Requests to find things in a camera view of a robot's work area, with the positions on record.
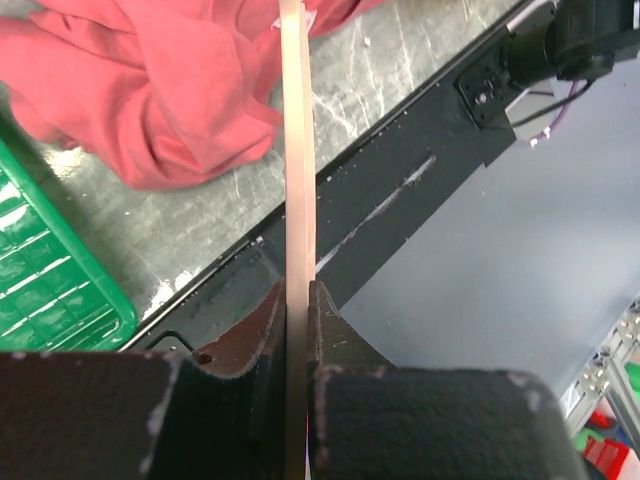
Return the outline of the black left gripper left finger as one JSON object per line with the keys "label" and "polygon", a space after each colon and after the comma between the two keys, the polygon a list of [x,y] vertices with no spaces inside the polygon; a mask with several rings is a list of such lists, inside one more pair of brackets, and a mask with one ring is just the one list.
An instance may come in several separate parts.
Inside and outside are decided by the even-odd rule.
{"label": "black left gripper left finger", "polygon": [[189,355],[1,357],[5,479],[280,479],[284,286]]}

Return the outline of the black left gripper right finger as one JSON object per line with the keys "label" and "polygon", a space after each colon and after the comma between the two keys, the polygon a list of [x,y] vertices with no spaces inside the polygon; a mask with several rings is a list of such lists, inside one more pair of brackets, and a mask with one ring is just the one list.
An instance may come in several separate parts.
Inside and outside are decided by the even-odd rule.
{"label": "black left gripper right finger", "polygon": [[517,370],[391,365],[310,287],[315,479],[583,479],[559,403]]}

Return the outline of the green plastic tray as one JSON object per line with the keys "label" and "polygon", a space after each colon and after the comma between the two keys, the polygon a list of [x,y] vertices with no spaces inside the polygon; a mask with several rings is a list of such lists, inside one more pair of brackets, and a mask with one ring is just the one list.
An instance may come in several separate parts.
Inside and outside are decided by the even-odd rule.
{"label": "green plastic tray", "polygon": [[7,147],[1,149],[1,349],[114,350],[138,316]]}

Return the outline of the dusty pink t shirt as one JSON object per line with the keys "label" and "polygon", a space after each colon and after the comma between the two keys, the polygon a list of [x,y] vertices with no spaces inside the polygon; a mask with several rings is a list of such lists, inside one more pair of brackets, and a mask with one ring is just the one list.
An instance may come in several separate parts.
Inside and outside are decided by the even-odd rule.
{"label": "dusty pink t shirt", "polygon": [[261,159],[303,115],[271,107],[275,1],[44,1],[1,20],[1,80],[28,135],[129,187],[196,186]]}

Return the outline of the beige hanger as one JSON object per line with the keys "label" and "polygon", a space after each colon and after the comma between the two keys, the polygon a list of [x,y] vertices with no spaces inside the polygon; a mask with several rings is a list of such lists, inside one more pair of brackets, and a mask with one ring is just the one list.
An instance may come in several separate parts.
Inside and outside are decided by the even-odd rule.
{"label": "beige hanger", "polygon": [[286,382],[284,477],[306,474],[307,312],[315,278],[315,147],[304,3],[281,1],[286,210]]}

